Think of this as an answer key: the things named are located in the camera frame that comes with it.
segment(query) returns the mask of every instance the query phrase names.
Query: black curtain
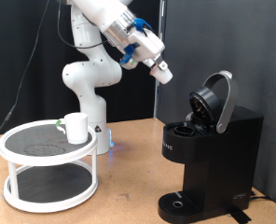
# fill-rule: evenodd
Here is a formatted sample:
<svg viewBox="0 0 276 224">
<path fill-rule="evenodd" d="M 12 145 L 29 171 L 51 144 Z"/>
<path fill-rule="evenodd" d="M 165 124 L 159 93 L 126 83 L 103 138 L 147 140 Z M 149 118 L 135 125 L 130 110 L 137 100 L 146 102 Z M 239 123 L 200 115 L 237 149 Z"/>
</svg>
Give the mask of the black curtain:
<svg viewBox="0 0 276 224">
<path fill-rule="evenodd" d="M 238 105 L 265 117 L 254 187 L 276 202 L 276 1 L 169 0 L 165 15 L 173 80 L 161 86 L 159 119 L 185 120 L 189 94 L 213 73 L 231 72 Z"/>
<path fill-rule="evenodd" d="M 0 125 L 14 105 L 24 68 L 35 44 L 39 22 L 47 0 L 0 1 Z M 86 61 L 85 55 L 63 44 L 57 34 L 58 3 L 50 0 L 37 49 L 23 81 L 16 110 L 1 133 L 26 122 L 58 119 L 79 111 L 75 94 L 62 82 L 62 70 L 68 63 Z M 157 31 L 159 0 L 133 1 L 129 9 L 148 21 Z M 62 7 L 61 33 L 74 44 L 70 7 Z M 121 53 L 105 45 L 108 54 L 119 61 Z M 107 102 L 107 121 L 152 118 L 155 79 L 149 68 L 139 64 L 134 70 L 123 69 L 121 81 L 96 93 Z"/>
</svg>

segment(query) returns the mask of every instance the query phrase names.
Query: white round stand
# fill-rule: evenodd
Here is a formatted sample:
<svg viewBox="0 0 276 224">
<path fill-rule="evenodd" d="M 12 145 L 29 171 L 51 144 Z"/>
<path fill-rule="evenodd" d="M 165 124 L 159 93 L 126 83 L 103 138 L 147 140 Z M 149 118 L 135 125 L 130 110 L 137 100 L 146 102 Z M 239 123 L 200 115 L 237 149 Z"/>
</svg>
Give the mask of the white round stand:
<svg viewBox="0 0 276 224">
<path fill-rule="evenodd" d="M 89 141 L 71 145 L 56 129 L 56 121 L 23 124 L 0 139 L 0 154 L 9 170 L 4 196 L 20 210 L 49 213 L 68 209 L 85 202 L 98 187 L 95 131 L 89 127 Z M 89 154 L 92 167 L 78 161 Z M 23 166 L 16 170 L 15 163 Z"/>
</svg>

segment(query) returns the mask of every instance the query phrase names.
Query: black coffee maker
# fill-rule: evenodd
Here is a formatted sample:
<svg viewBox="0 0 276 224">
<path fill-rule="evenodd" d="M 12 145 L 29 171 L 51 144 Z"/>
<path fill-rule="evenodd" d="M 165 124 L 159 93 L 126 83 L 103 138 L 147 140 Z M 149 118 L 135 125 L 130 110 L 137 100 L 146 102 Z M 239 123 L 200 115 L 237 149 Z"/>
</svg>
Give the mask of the black coffee maker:
<svg viewBox="0 0 276 224">
<path fill-rule="evenodd" d="M 228 83 L 224 104 L 211 91 L 221 78 Z M 184 224 L 239 216 L 248 208 L 263 117 L 235 106 L 238 92 L 230 72 L 213 74 L 190 94 L 193 112 L 186 121 L 164 127 L 163 156 L 185 165 L 183 191 L 159 199 L 165 221 Z"/>
</svg>

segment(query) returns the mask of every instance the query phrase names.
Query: cable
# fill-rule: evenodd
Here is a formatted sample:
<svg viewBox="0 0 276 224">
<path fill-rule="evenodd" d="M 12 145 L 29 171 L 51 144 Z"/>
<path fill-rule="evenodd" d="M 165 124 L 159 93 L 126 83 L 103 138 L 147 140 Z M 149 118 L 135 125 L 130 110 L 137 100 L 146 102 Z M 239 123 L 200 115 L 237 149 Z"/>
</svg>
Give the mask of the cable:
<svg viewBox="0 0 276 224">
<path fill-rule="evenodd" d="M 63 41 L 64 44 L 66 44 L 67 46 L 70 46 L 72 48 L 75 48 L 75 49 L 92 49 L 94 47 L 97 47 L 99 45 L 102 45 L 102 44 L 105 44 L 108 42 L 108 40 L 105 40 L 104 42 L 100 43 L 100 44 L 96 44 L 96 45 L 93 45 L 93 46 L 90 46 L 90 47 L 77 47 L 77 46 L 74 46 L 74 45 L 71 45 L 69 43 L 67 43 L 61 36 L 61 32 L 60 32 L 60 19 L 61 19 L 61 8 L 62 8 L 62 0 L 60 0 L 60 6 L 58 8 L 58 19 L 57 19 L 57 33 L 59 35 L 59 37 L 61 38 L 61 40 Z"/>
<path fill-rule="evenodd" d="M 272 199 L 268 196 L 261 196 L 261 197 L 252 197 L 252 198 L 250 198 L 249 202 L 251 202 L 252 200 L 255 200 L 255 199 L 266 199 L 266 200 L 272 201 Z"/>
<path fill-rule="evenodd" d="M 25 68 L 25 70 L 24 70 L 24 73 L 23 73 L 23 76 L 22 76 L 22 79 L 21 79 L 21 82 L 20 82 L 20 86 L 19 86 L 19 88 L 18 88 L 18 93 L 17 93 L 17 97 L 16 97 L 16 102 L 15 102 L 15 104 L 13 105 L 13 107 L 11 107 L 11 109 L 10 109 L 10 111 L 8 112 L 8 114 L 7 114 L 7 116 L 6 116 L 5 120 L 4 120 L 4 122 L 1 124 L 1 126 L 0 126 L 0 131 L 1 131 L 1 129 L 4 127 L 4 125 L 6 124 L 6 122 L 8 122 L 10 116 L 12 115 L 14 109 L 16 108 L 16 105 L 17 105 L 17 102 L 18 102 L 18 99 L 19 99 L 19 94 L 20 94 L 21 86 L 22 86 L 22 83 L 23 83 L 23 80 L 24 80 L 26 71 L 27 71 L 27 69 L 28 69 L 28 67 L 29 67 L 30 62 L 32 61 L 32 59 L 33 59 L 33 57 L 34 57 L 34 54 L 35 54 L 35 50 L 36 50 L 36 46 L 37 46 L 37 41 L 38 41 L 38 37 L 39 37 L 39 32 L 40 32 L 40 29 L 41 29 L 43 20 L 45 19 L 45 15 L 46 15 L 46 12 L 47 12 L 47 9 L 48 9 L 48 3 L 49 3 L 49 1 L 50 1 L 50 0 L 47 1 L 46 8 L 45 8 L 45 11 L 44 11 L 42 20 L 41 20 L 41 22 L 40 22 L 40 24 L 39 24 L 39 27 L 38 27 L 38 30 L 37 30 L 37 35 L 36 35 L 36 40 L 35 40 L 35 43 L 34 43 L 33 52 L 32 52 L 32 54 L 31 54 L 31 56 L 30 56 L 30 58 L 29 58 L 29 61 L 28 61 L 27 65 L 26 65 L 26 68 Z"/>
</svg>

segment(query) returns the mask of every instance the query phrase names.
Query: white cup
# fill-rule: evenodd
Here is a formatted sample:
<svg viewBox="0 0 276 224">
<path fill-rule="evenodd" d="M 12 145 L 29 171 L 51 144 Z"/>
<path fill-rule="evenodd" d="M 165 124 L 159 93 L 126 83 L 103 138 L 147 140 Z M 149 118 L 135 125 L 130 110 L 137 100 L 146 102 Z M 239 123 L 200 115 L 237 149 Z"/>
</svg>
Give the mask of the white cup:
<svg viewBox="0 0 276 224">
<path fill-rule="evenodd" d="M 65 129 L 60 127 L 59 124 L 65 121 Z M 88 131 L 88 116 L 85 113 L 72 113 L 64 116 L 64 119 L 59 119 L 56 122 L 56 127 L 58 130 L 65 134 L 67 141 L 70 144 L 82 144 L 88 141 L 89 131 Z"/>
</svg>

